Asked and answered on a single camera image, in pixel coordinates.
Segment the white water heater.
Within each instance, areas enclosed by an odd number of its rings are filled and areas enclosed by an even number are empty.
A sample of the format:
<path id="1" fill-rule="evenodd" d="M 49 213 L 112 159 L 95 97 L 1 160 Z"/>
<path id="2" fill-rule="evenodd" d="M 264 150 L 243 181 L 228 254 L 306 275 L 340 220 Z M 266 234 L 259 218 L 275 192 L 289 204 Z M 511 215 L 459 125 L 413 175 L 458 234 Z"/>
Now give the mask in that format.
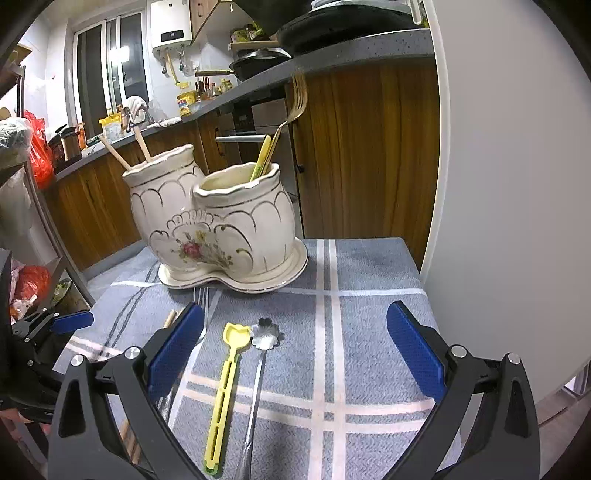
<path id="1" fill-rule="evenodd" d="M 149 4 L 151 48 L 188 45 L 192 40 L 187 0 L 161 0 Z"/>

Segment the red plastic bag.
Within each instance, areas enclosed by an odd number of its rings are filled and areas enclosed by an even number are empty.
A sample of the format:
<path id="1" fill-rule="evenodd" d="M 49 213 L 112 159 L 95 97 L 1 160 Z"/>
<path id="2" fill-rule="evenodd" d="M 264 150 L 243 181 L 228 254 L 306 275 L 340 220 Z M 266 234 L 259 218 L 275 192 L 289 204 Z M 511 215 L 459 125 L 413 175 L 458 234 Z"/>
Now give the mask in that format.
<path id="1" fill-rule="evenodd" d="M 53 155 L 45 136 L 45 121 L 37 118 L 32 112 L 23 113 L 31 128 L 30 163 L 37 187 L 44 190 L 54 179 Z"/>

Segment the yellow green tulip utensil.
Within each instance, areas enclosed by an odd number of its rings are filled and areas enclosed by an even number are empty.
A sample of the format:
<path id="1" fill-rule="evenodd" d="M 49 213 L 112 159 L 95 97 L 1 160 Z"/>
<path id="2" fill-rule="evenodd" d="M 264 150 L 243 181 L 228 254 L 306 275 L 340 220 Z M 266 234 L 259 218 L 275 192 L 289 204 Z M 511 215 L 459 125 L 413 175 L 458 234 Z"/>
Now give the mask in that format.
<path id="1" fill-rule="evenodd" d="M 238 368 L 238 354 L 249 346 L 250 327 L 242 324 L 226 323 L 222 332 L 222 340 L 228 346 L 229 351 L 219 376 L 204 451 L 204 469 L 211 475 L 217 474 L 219 464 L 221 464 L 221 449 L 225 424 L 228 419 L 233 381 L 235 381 L 236 368 Z"/>

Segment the grey kitchen countertop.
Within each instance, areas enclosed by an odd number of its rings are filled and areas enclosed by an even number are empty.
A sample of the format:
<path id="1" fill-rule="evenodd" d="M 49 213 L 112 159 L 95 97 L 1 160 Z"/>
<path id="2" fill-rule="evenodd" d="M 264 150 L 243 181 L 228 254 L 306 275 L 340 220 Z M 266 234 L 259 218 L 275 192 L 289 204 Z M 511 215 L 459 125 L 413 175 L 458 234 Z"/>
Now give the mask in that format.
<path id="1" fill-rule="evenodd" d="M 221 111 L 242 101 L 279 95 L 293 101 L 290 79 L 304 74 L 308 107 L 290 126 L 295 179 L 301 186 L 366 181 L 369 165 L 388 184 L 432 186 L 439 162 L 440 94 L 428 29 L 383 33 L 308 53 L 201 102 L 197 112 L 166 129 L 144 130 L 151 156 L 191 144 L 192 159 L 209 174 L 229 166 Z"/>

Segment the silver flower spoon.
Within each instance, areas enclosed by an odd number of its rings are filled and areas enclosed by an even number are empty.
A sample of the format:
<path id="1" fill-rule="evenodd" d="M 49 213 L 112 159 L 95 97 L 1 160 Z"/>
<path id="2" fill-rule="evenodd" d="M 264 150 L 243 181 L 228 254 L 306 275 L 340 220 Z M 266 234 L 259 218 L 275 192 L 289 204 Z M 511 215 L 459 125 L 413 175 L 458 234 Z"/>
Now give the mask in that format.
<path id="1" fill-rule="evenodd" d="M 250 330 L 252 345 L 259 351 L 259 361 L 256 365 L 256 377 L 252 388 L 252 402 L 249 408 L 249 422 L 247 422 L 245 440 L 240 453 L 236 480 L 247 480 L 252 477 L 252 450 L 254 431 L 256 430 L 256 416 L 259 409 L 259 396 L 263 384 L 266 354 L 280 343 L 280 329 L 270 318 L 260 318 Z"/>

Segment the grey striped tablecloth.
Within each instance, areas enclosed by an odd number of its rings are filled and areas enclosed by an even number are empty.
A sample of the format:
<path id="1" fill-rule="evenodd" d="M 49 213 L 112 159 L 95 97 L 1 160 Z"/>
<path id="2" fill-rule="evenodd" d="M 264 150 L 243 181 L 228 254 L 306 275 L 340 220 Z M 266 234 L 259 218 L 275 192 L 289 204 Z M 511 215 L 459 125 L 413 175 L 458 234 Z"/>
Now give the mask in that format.
<path id="1" fill-rule="evenodd" d="M 432 410 L 391 340 L 386 317 L 403 301 L 435 318 L 402 239 L 310 240 L 301 276 L 272 293 L 209 287 L 209 322 L 181 383 L 170 428 L 201 465 L 228 346 L 226 323 L 270 318 L 280 343 L 266 355 L 252 453 L 256 479 L 380 479 Z M 245 440 L 259 352 L 238 358 L 219 477 L 231 479 Z"/>

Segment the cream ceramic utensil holder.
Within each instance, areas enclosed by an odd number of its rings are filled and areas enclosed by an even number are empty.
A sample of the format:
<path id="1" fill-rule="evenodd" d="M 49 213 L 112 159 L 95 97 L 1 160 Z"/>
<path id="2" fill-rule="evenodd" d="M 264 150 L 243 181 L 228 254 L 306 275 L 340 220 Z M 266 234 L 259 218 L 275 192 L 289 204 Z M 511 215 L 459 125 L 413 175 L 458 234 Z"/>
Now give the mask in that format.
<path id="1" fill-rule="evenodd" d="M 141 239 L 171 289 L 219 281 L 242 293 L 290 284 L 308 265 L 280 166 L 252 178 L 252 163 L 204 174 L 186 144 L 122 175 Z"/>

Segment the gold fork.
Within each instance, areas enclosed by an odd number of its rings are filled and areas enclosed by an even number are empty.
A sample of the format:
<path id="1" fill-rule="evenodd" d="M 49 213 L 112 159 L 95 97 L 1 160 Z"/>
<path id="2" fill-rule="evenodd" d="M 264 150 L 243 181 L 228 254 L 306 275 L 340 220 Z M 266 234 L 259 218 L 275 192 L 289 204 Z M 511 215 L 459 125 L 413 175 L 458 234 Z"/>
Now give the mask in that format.
<path id="1" fill-rule="evenodd" d="M 276 144 L 279 142 L 280 133 L 283 131 L 284 127 L 289 126 L 291 123 L 296 121 L 298 118 L 304 114 L 305 108 L 308 105 L 308 87 L 307 82 L 305 82 L 304 74 L 301 72 L 297 72 L 293 77 L 293 89 L 294 89 L 294 102 L 290 107 L 290 112 L 287 114 L 287 119 L 280 123 L 279 126 L 276 127 L 276 131 L 274 131 L 273 136 L 271 137 L 271 145 L 269 155 L 266 158 L 266 168 L 263 170 L 263 174 L 266 173 L 266 169 L 270 164 L 270 159 L 273 157 L 273 152 L 276 149 Z"/>

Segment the black wok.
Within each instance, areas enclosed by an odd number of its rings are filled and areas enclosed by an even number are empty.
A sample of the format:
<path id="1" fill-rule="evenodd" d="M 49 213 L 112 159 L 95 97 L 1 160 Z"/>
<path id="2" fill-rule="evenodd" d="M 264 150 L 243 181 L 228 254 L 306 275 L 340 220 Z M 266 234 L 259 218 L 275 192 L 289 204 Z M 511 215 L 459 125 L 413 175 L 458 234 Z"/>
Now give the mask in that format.
<path id="1" fill-rule="evenodd" d="M 233 61 L 226 69 L 197 70 L 195 77 L 233 75 L 239 81 L 245 81 L 259 75 L 274 66 L 290 60 L 290 55 L 280 48 L 262 48 L 246 52 Z"/>

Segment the yellow tulip-handled utensil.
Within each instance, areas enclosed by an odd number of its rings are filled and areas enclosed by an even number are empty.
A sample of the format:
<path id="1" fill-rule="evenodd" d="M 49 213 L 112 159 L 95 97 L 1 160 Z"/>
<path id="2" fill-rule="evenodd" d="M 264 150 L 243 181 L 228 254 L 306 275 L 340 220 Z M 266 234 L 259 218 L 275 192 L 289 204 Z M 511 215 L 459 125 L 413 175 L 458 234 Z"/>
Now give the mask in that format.
<path id="1" fill-rule="evenodd" d="M 260 147 L 259 150 L 259 157 L 257 157 L 256 166 L 252 169 L 252 175 L 250 175 L 249 180 L 254 181 L 260 176 L 263 175 L 263 170 L 266 168 L 266 158 L 269 155 L 271 145 L 271 137 L 270 135 L 264 136 L 263 145 Z"/>

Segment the silver fork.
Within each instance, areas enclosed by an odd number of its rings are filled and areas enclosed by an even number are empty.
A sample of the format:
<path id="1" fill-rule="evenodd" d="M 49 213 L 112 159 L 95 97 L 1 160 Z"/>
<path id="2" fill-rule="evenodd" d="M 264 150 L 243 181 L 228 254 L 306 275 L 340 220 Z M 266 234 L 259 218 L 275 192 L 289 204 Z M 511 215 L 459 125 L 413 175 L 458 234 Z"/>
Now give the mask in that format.
<path id="1" fill-rule="evenodd" d="M 183 383 L 184 374 L 187 368 L 189 367 L 189 363 L 193 362 L 194 358 L 197 357 L 200 344 L 204 341 L 204 336 L 207 331 L 207 326 L 209 322 L 209 288 L 194 287 L 192 290 L 192 301 L 194 303 L 197 303 L 204 311 L 204 327 L 202 328 L 201 333 L 197 339 L 197 343 L 195 343 L 192 346 L 190 355 L 188 359 L 184 362 L 181 371 L 178 374 L 177 379 L 174 381 L 169 393 L 165 397 L 162 397 L 157 403 L 158 411 L 168 426 L 171 425 L 170 417 L 172 416 L 172 411 L 174 410 L 176 397 L 178 395 L 181 383 Z"/>

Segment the large black lidded pan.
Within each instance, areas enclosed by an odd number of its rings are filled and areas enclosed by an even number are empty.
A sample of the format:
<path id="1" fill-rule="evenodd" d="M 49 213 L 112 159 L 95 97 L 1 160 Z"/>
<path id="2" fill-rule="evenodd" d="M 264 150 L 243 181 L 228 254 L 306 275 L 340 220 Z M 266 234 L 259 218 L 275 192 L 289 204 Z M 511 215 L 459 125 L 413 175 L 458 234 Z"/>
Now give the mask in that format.
<path id="1" fill-rule="evenodd" d="M 374 34 L 416 29 L 409 13 L 366 5 L 329 6 L 291 20 L 277 30 L 291 56 Z"/>

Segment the yellow oil bottle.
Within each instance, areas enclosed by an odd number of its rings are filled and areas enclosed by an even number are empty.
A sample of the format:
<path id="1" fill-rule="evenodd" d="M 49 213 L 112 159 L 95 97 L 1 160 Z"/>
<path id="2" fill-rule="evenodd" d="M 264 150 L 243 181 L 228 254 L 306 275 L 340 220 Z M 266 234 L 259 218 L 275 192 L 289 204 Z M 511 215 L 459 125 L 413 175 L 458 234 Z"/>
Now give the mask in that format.
<path id="1" fill-rule="evenodd" d="M 197 91 L 189 90 L 177 95 L 177 107 L 181 116 L 191 113 L 191 106 L 197 101 Z"/>

